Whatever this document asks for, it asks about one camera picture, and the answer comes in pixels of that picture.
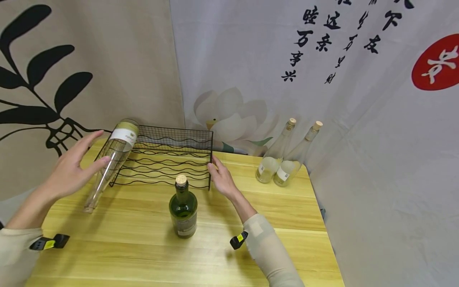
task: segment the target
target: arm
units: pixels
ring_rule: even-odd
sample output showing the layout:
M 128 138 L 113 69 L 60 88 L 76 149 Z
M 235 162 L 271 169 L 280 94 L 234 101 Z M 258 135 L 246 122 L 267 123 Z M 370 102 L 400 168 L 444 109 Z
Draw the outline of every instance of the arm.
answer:
M 110 158 L 101 158 L 87 169 L 80 161 L 91 142 L 103 131 L 80 139 L 62 155 L 45 183 L 35 189 L 18 211 L 0 230 L 0 286 L 24 286 L 39 256 L 29 247 L 42 236 L 41 226 L 51 206 L 60 198 L 75 193 L 94 173 L 103 168 Z
M 250 255 L 260 267 L 271 287 L 304 287 L 284 245 L 277 237 L 274 228 L 264 216 L 258 214 L 244 195 L 237 189 L 231 173 L 213 157 L 218 170 L 211 163 L 207 166 L 218 191 L 233 204 L 244 230 Z

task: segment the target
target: white wine bottle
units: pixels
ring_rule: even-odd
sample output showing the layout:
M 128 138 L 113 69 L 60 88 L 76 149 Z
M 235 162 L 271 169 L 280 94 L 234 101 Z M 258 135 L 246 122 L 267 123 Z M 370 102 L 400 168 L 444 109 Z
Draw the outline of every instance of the white wine bottle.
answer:
M 101 157 L 109 156 L 110 162 L 107 167 L 97 173 L 94 186 L 84 205 L 84 212 L 93 212 L 102 192 L 113 180 L 128 158 L 137 140 L 138 134 L 139 124 L 134 120 L 125 118 L 116 125 L 115 130 L 112 132 L 112 135 L 101 151 Z
M 169 201 L 174 232 L 180 238 L 192 237 L 196 232 L 198 200 L 188 191 L 188 180 L 180 174 L 175 179 L 175 194 Z
M 308 153 L 311 142 L 319 133 L 321 127 L 322 122 L 315 122 L 304 139 L 283 158 L 282 163 L 274 175 L 273 181 L 275 184 L 278 186 L 287 186 L 290 184 L 290 181 L 295 177 L 301 165 L 306 160 L 306 154 Z
M 291 118 L 274 144 L 266 151 L 255 173 L 255 178 L 261 183 L 268 183 L 279 168 L 286 148 L 290 145 L 293 128 L 297 120 Z

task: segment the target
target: red circle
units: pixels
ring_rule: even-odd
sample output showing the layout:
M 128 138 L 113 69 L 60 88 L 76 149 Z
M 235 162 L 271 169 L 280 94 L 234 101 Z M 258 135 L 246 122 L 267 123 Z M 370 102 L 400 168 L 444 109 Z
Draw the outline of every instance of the red circle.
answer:
M 456 46 L 459 46 L 459 34 L 446 36 L 432 44 L 422 53 L 413 67 L 411 73 L 413 84 L 421 90 L 443 90 L 459 84 L 459 56 L 444 60 L 444 62 L 455 64 L 455 68 L 445 64 L 427 62 L 428 60 L 439 61 L 443 51 L 452 52 Z

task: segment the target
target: black metal wine rack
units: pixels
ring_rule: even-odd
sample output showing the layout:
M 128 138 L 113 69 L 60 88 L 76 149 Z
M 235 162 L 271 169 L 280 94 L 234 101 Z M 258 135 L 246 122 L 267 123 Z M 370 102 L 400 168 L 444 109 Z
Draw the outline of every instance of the black metal wine rack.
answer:
M 212 131 L 141 125 L 129 158 L 110 186 L 135 182 L 173 186 L 177 175 L 184 174 L 190 186 L 209 190 L 212 147 Z

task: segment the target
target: chinese character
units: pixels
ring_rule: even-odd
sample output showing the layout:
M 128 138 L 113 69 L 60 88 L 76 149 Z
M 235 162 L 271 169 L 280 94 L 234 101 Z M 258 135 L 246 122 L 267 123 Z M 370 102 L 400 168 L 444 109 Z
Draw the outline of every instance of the chinese character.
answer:
M 293 78 L 296 78 L 297 76 L 295 75 L 297 73 L 296 70 L 293 70 L 293 72 L 287 72 L 285 71 L 285 76 L 281 76 L 281 78 L 284 79 L 284 82 L 286 82 L 287 80 L 290 80 L 291 82 L 293 82 Z
M 447 62 L 447 60 L 451 60 L 451 59 L 455 59 L 459 57 L 458 47 L 459 46 L 455 46 L 451 52 L 446 52 L 446 50 L 443 50 L 443 52 L 441 52 L 440 56 L 438 57 L 438 61 L 431 60 L 431 59 L 427 60 L 427 63 L 429 65 L 435 65 L 435 66 L 431 67 L 428 72 L 422 74 L 421 76 L 429 76 L 431 80 L 430 83 L 433 84 L 435 83 L 435 76 L 437 76 L 438 73 L 442 71 L 443 65 L 446 65 L 454 70 L 456 68 L 456 64 Z
M 324 84 L 331 84 L 331 81 L 333 80 L 335 75 L 336 75 L 336 72 L 334 74 L 330 74 L 330 76 L 328 76 L 327 81 Z
M 351 48 L 352 44 L 354 43 L 354 39 L 357 37 L 358 34 L 355 34 L 355 36 L 349 37 L 349 44 L 344 48 L 343 50 L 346 50 L 346 52 Z
M 395 18 L 397 19 L 402 19 L 402 14 L 401 13 L 392 13 L 392 10 L 387 11 L 385 18 L 390 17 L 389 21 L 387 21 L 386 25 L 382 29 L 383 31 L 389 27 L 390 24 L 394 25 L 395 27 L 398 25 L 397 22 L 395 22 Z
M 350 0 L 344 0 L 344 2 L 343 2 L 343 0 L 338 0 L 338 5 L 341 5 L 341 2 L 342 2 L 343 4 L 348 4 L 348 5 L 351 5 L 351 4 L 352 4 Z
M 336 29 L 341 29 L 340 26 L 338 26 L 336 24 L 336 19 L 340 16 L 340 13 L 338 13 L 337 11 L 335 11 L 335 16 L 334 17 L 330 17 L 330 14 L 328 15 L 328 19 L 327 19 L 327 23 L 324 24 L 325 27 L 328 27 L 332 30 L 336 30 Z
M 362 17 L 360 18 L 360 20 L 358 21 L 358 28 L 357 30 L 359 30 L 361 27 L 362 27 L 362 24 L 364 23 L 365 19 L 368 17 L 368 11 L 365 11 L 365 13 L 362 15 Z
M 414 8 L 414 5 L 411 4 L 411 2 L 409 0 L 404 0 L 405 1 L 405 8 L 407 9 L 413 9 Z M 400 0 L 394 0 L 394 3 L 398 3 L 400 2 Z
M 326 34 L 324 37 L 322 37 L 322 41 L 318 41 L 317 44 L 319 44 L 319 46 L 316 47 L 316 50 L 319 50 L 322 51 L 322 50 L 325 50 L 325 52 L 328 51 L 326 45 L 327 44 L 331 44 L 331 42 L 329 41 L 330 39 L 330 35 Z
M 300 57 L 303 56 L 303 53 L 298 51 L 298 53 L 292 53 L 293 59 L 290 59 L 292 61 L 291 66 L 294 67 L 301 59 Z
M 365 45 L 364 48 L 367 50 L 370 50 L 372 53 L 378 54 L 378 51 L 375 49 L 376 47 L 376 42 L 381 41 L 381 38 L 379 38 L 379 35 L 376 35 L 374 39 L 370 39 L 370 43 L 368 45 Z
M 298 44 L 298 46 L 300 46 L 300 48 L 303 47 L 304 45 L 306 45 L 306 43 L 308 42 L 307 35 L 314 33 L 312 30 L 309 30 L 309 31 L 297 31 L 297 32 L 298 32 L 298 35 L 302 36 L 300 39 L 298 39 L 298 42 L 295 43 L 295 44 Z
M 344 60 L 344 58 L 346 58 L 346 56 L 338 59 L 338 65 L 335 68 L 341 67 L 341 62 Z
M 307 9 L 304 12 L 304 15 L 303 15 L 304 23 L 305 24 L 314 24 L 315 25 L 314 20 L 317 18 L 318 14 L 319 14 L 319 12 L 317 12 L 317 6 L 316 5 L 314 5 L 314 10 L 312 10 L 312 11 L 310 9 Z

